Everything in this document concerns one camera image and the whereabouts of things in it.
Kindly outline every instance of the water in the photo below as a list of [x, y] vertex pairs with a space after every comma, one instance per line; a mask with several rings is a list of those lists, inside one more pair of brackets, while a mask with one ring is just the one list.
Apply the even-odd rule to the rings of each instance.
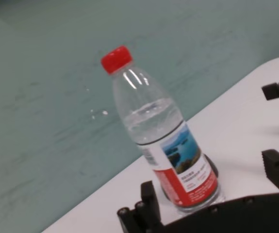
[[182, 115], [171, 99], [159, 99], [145, 104], [123, 120], [131, 138], [138, 144], [161, 138], [181, 121]]

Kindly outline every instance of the bottle label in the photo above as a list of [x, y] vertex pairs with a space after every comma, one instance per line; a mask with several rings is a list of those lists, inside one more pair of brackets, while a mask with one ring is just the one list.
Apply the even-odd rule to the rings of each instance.
[[185, 121], [166, 136], [137, 146], [174, 204], [200, 204], [217, 189], [217, 178]]

